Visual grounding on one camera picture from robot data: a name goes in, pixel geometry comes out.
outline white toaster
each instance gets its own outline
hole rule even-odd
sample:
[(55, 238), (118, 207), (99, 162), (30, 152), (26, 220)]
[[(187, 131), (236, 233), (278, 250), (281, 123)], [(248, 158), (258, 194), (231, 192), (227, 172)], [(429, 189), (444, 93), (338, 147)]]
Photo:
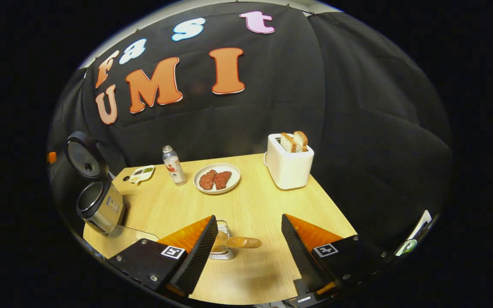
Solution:
[(280, 189), (304, 187), (309, 179), (315, 153), (309, 146), (307, 146), (307, 152), (286, 152), (280, 144), (280, 136), (280, 133), (268, 135), (264, 164)]

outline steak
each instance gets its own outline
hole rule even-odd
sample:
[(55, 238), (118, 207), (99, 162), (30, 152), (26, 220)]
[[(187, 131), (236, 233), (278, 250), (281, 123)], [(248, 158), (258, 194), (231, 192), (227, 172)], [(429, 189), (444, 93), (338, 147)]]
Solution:
[(227, 181), (231, 178), (231, 171), (224, 171), (214, 175), (214, 183), (216, 183), (216, 189), (224, 189)]
[(203, 187), (204, 190), (211, 190), (213, 187), (213, 183), (214, 183), (213, 179), (215, 175), (217, 175), (217, 172), (214, 170), (205, 173), (199, 179), (199, 186)]

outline bread slice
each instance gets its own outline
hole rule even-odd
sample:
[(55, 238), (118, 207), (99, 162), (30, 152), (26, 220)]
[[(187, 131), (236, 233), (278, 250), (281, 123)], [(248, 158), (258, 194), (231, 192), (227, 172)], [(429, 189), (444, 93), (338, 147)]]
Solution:
[(286, 150), (286, 152), (289, 152), (289, 153), (296, 152), (296, 142), (287, 133), (281, 133), (280, 144)]
[(307, 137), (302, 131), (294, 131), (294, 141), (296, 142), (296, 152), (307, 152)]

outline plastic bottle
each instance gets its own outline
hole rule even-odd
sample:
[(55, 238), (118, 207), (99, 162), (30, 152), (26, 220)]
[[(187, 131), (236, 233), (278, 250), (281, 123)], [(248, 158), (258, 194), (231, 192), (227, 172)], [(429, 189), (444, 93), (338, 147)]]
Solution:
[(178, 154), (176, 154), (170, 145), (163, 147), (163, 162), (165, 163), (166, 169), (169, 170), (172, 181), (178, 186), (184, 185), (186, 183), (186, 175), (184, 175), (182, 166), (180, 166)]

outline orange light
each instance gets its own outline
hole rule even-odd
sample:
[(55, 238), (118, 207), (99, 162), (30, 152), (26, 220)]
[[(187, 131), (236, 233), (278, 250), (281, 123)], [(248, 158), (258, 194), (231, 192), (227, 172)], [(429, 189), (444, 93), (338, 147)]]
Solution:
[(49, 164), (56, 162), (56, 152), (50, 152), (49, 155), (47, 155), (47, 162)]
[(325, 285), (322, 289), (318, 290), (317, 294), (321, 295), (321, 294), (329, 291), (330, 289), (333, 289), (334, 287), (336, 287), (336, 285), (334, 284), (334, 282), (331, 282), (331, 283)]

